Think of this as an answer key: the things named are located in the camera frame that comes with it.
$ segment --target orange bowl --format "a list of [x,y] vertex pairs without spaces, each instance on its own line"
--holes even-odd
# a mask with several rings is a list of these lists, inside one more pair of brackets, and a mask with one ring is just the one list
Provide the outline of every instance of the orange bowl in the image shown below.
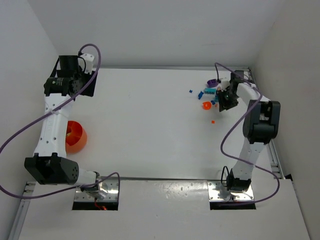
[[67,154],[75,154],[81,151],[87,144],[87,133],[80,123],[68,121],[65,136],[65,151]]

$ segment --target blue block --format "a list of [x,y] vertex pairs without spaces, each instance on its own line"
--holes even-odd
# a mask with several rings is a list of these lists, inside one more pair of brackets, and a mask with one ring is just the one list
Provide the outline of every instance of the blue block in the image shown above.
[[198,99],[199,99],[199,100],[202,98],[203,94],[204,94],[204,93],[203,93],[202,91],[200,91],[200,93],[198,94]]
[[216,94],[217,89],[215,88],[205,88],[204,93],[205,94]]

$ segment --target small toy piece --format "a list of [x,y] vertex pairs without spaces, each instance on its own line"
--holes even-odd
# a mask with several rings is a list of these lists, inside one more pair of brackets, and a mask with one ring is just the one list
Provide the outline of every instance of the small toy piece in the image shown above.
[[211,102],[209,101],[203,102],[202,105],[205,110],[209,110],[211,108]]
[[215,88],[216,86],[218,86],[219,82],[217,81],[217,79],[211,79],[207,81],[206,84],[208,84],[208,88]]
[[205,94],[216,94],[216,89],[215,88],[205,88],[204,93]]
[[200,91],[200,93],[198,94],[198,99],[199,99],[199,100],[202,98],[203,94],[204,94],[204,93],[203,93],[202,91]]

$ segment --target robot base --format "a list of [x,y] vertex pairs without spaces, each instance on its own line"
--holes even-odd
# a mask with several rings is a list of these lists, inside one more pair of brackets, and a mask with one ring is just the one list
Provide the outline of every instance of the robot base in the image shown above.
[[254,193],[250,185],[246,192],[227,191],[227,188],[220,181],[208,181],[208,193],[211,210],[242,210],[256,209]]
[[[117,179],[106,179],[103,181],[101,191],[105,197],[98,198],[96,205],[105,207],[106,210],[118,210],[118,190],[119,183]],[[75,189],[72,210],[101,210],[95,206],[95,198],[79,187]]]

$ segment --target white enclosure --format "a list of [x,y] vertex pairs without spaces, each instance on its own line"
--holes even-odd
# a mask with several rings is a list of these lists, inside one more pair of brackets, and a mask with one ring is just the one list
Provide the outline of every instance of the white enclosure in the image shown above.
[[254,67],[259,87],[281,102],[275,139],[286,174],[292,174],[312,239],[319,239],[320,2],[288,0]]
[[[58,57],[26,0],[0,0],[0,142],[43,113],[43,84]],[[0,155],[0,184],[21,194],[32,177],[24,159],[33,153],[41,124],[13,140]],[[0,193],[0,239],[6,240],[19,200]]]
[[29,0],[59,54],[92,42],[105,67],[251,65],[283,2]]
[[[271,238],[262,228],[272,228],[275,238],[302,240],[308,239],[303,215],[311,239],[316,240],[320,235],[314,200],[320,196],[316,152],[320,144],[319,11],[318,0],[0,0],[0,143],[43,114],[43,84],[58,55],[74,55],[82,45],[94,43],[101,49],[105,69],[99,73],[95,96],[79,97],[74,104],[70,119],[83,125],[88,143],[70,159],[103,175],[119,171],[125,177],[216,179],[224,165],[231,168],[235,163],[220,153],[220,141],[246,107],[240,102],[238,108],[228,112],[205,111],[201,104],[210,98],[198,100],[197,94],[207,80],[215,77],[214,62],[246,71],[249,67],[262,92],[281,103],[275,143],[285,174],[292,174],[296,192],[289,180],[281,180],[279,195],[260,204],[260,209],[253,213],[220,211],[216,213],[219,218],[207,211],[203,192],[200,200],[182,196],[166,201],[159,194],[159,211],[165,215],[161,218],[154,206],[148,205],[158,192],[144,181],[139,181],[135,191],[133,182],[126,181],[122,209],[113,212],[111,218],[117,222],[129,216],[128,231],[111,236],[130,239],[133,228],[141,227],[133,219],[148,211],[141,217],[148,231],[133,238],[246,239],[243,231],[251,231],[249,221],[256,226],[249,235],[252,239],[262,240],[259,233]],[[93,49],[88,52],[96,54]],[[202,70],[116,69],[123,67]],[[230,76],[227,72],[222,75],[225,80]],[[32,180],[24,159],[32,156],[40,131],[41,123],[14,139],[0,154],[0,185],[15,194],[21,194],[25,182]],[[225,148],[237,155],[242,145],[239,127]],[[271,169],[271,159],[265,149],[258,165]],[[270,175],[256,169],[253,178],[258,199],[276,187]],[[162,183],[153,187],[161,189]],[[35,191],[56,188],[60,186],[37,186]],[[139,202],[138,195],[148,189],[154,196],[147,195]],[[31,233],[38,233],[39,239],[44,239],[47,232],[52,234],[48,239],[63,236],[59,227],[66,235],[77,231],[75,236],[83,236],[81,221],[86,220],[79,217],[79,212],[68,214],[73,193],[60,196],[31,202],[21,239],[35,239]],[[131,209],[126,196],[135,201]],[[50,202],[54,203],[52,222],[45,215],[50,209],[44,214],[37,209]],[[0,240],[8,238],[18,203],[0,192]],[[66,205],[59,209],[57,203]],[[212,227],[208,222],[201,225],[203,215],[212,221],[218,235],[203,229]],[[90,215],[91,220],[105,218],[99,212]],[[167,221],[170,218],[178,221],[176,228]],[[222,220],[232,218],[238,221],[230,230],[230,222]],[[99,224],[94,227],[104,228]],[[112,223],[108,231],[117,226]],[[240,228],[243,231],[239,233],[236,230]],[[171,234],[162,234],[162,229]]]

